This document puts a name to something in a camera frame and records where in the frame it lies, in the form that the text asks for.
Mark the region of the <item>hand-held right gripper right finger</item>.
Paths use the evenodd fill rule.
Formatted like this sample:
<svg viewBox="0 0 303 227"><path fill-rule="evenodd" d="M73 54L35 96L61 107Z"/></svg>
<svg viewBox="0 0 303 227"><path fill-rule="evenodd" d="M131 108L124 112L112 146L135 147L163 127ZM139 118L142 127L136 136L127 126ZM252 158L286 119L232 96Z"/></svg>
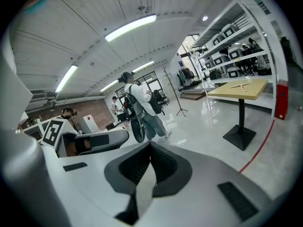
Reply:
<svg viewBox="0 0 303 227"><path fill-rule="evenodd" d="M270 199L252 180L223 161L176 146L152 143L165 153L180 157L178 182L188 182L176 194L154 197L139 219L140 227L263 227L287 198Z"/></svg>

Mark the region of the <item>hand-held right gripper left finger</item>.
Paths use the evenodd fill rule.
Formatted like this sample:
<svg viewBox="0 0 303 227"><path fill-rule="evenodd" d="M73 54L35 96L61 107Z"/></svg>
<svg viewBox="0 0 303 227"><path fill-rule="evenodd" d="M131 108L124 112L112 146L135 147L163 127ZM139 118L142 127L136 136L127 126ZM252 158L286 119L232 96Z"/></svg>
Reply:
<svg viewBox="0 0 303 227"><path fill-rule="evenodd" d="M139 215L137 186L150 164L150 145L135 144L78 157L60 158L76 190L77 227L154 227L153 206Z"/></svg>

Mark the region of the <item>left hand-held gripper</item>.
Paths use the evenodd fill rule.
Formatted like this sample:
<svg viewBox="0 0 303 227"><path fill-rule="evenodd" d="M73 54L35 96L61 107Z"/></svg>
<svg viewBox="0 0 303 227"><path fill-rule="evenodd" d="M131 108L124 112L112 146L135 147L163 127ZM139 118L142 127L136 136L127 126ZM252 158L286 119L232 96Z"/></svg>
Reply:
<svg viewBox="0 0 303 227"><path fill-rule="evenodd" d="M76 131L68 120L53 118L46 127L41 145L51 147L58 157L69 157L118 149L128 139L129 133L124 129L89 136Z"/></svg>

